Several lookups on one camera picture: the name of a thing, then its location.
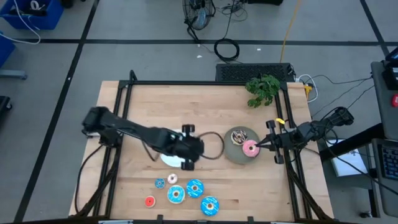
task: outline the concrete floor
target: concrete floor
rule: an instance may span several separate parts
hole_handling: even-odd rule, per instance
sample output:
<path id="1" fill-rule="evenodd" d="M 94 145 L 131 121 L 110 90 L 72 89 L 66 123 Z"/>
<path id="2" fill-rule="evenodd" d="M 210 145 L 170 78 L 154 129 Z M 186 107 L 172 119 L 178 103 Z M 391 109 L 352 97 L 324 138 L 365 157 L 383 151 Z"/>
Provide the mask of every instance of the concrete floor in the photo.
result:
<path id="1" fill-rule="evenodd" d="M 13 110 L 0 129 L 0 223 L 14 220 L 65 80 L 70 82 L 70 87 L 27 207 L 25 221 L 65 218 L 68 215 L 86 143 L 80 132 L 80 123 L 88 108 L 95 105 L 103 80 L 126 79 L 130 69 L 135 71 L 140 80 L 214 80 L 215 65 L 222 63 L 216 55 L 202 47 L 178 44 L 191 39 L 183 23 L 181 1 L 101 0 L 90 30 L 84 34 L 87 18 L 95 2 L 75 1 L 73 8 L 64 11 L 55 30 L 40 31 L 44 42 L 59 39 L 59 44 L 17 44 L 17 49 L 2 67 L 25 70 L 29 78 L 24 81 L 0 80 L 0 95 L 10 96 L 14 103 Z M 218 0 L 215 5 L 222 7 L 230 2 Z M 392 50 L 394 45 L 398 45 L 398 32 L 394 29 L 398 2 L 366 0 L 366 3 L 382 38 L 390 46 L 388 49 Z M 228 38 L 283 40 L 294 7 L 293 0 L 285 0 L 281 6 L 246 5 L 248 19 L 232 22 Z M 217 13 L 210 25 L 198 32 L 199 38 L 222 38 L 227 22 L 227 17 Z M 0 20 L 0 30 L 14 38 L 34 38 L 29 31 L 15 30 L 4 20 Z M 136 43 L 85 44 L 81 55 L 78 54 L 79 61 L 73 73 L 70 67 L 82 35 L 89 41 L 107 39 L 115 42 L 123 39 L 136 40 Z M 143 40 L 159 42 L 144 44 Z M 367 78 L 370 76 L 370 63 L 384 58 L 360 0 L 303 0 L 289 40 L 306 41 L 285 48 L 284 61 L 292 63 L 299 75 L 323 74 L 336 82 Z M 278 43 L 241 44 L 239 61 L 278 62 L 281 50 Z M 233 52 L 233 47 L 231 49 L 224 45 L 222 48 L 226 52 Z M 334 86 L 324 78 L 315 81 L 320 95 L 318 100 L 309 105 L 313 114 L 355 85 Z M 353 98 L 371 85 L 372 80 L 364 82 L 314 118 L 321 118 L 336 106 L 348 106 Z M 368 91 L 350 111 L 356 122 L 349 127 L 336 129 L 342 138 L 380 122 L 374 90 Z M 344 184 L 345 179 L 337 179 L 330 163 L 324 163 L 324 170 L 336 218 L 360 223 L 398 222 L 398 219 L 384 214 L 381 219 L 359 218 L 358 212 L 369 210 L 368 193 L 363 189 L 348 187 Z"/>

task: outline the wooden table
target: wooden table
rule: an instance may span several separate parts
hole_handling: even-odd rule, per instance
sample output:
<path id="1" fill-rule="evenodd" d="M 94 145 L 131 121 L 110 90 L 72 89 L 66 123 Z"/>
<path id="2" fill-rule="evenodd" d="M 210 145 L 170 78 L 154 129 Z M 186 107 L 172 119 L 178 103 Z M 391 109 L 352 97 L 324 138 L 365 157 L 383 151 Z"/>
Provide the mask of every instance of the wooden table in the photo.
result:
<path id="1" fill-rule="evenodd" d="M 103 82 L 97 105 L 112 109 L 117 86 L 118 82 Z M 310 121 L 303 85 L 288 83 L 288 87 L 295 122 L 300 124 Z M 282 92 L 280 96 L 284 105 Z M 182 124 L 195 124 L 198 134 L 216 131 L 222 136 L 234 126 L 247 126 L 263 138 L 269 133 L 266 121 L 277 117 L 275 103 L 250 109 L 246 102 L 251 97 L 243 86 L 134 85 L 127 118 L 144 126 L 169 129 L 180 129 Z M 120 116 L 124 97 L 121 102 Z M 221 150 L 217 137 L 206 136 L 204 142 L 207 156 L 215 156 Z M 84 158 L 97 147 L 98 138 L 89 139 Z M 311 142 L 308 148 L 318 151 L 315 142 Z M 274 162 L 273 152 L 262 150 L 252 164 L 245 166 L 233 164 L 225 156 L 215 161 L 201 158 L 195 164 L 195 171 L 190 172 L 173 169 L 160 159 L 152 162 L 141 142 L 129 136 L 124 137 L 122 150 L 111 218 L 153 220 L 162 214 L 165 220 L 246 221 L 248 216 L 253 216 L 255 221 L 294 220 L 285 165 Z M 103 156 L 104 149 L 95 154 L 83 170 L 79 208 L 87 202 L 98 185 Z M 325 213 L 332 217 L 319 156 L 308 151 L 302 151 L 301 156 L 308 191 Z M 178 175 L 177 184 L 183 187 L 190 179 L 202 180 L 205 196 L 215 196 L 220 202 L 218 214 L 214 217 L 204 216 L 200 210 L 200 198 L 187 197 L 179 205 L 171 204 L 167 200 L 170 185 L 167 184 L 162 190 L 156 189 L 154 185 L 156 178 L 166 179 L 171 173 Z M 156 198 L 154 208 L 146 208 L 144 205 L 148 195 Z M 108 193 L 105 192 L 100 214 L 104 211 L 107 196 Z M 297 198 L 301 217 L 304 217 L 302 197 L 298 194 Z M 70 213 L 75 213 L 73 206 Z"/>

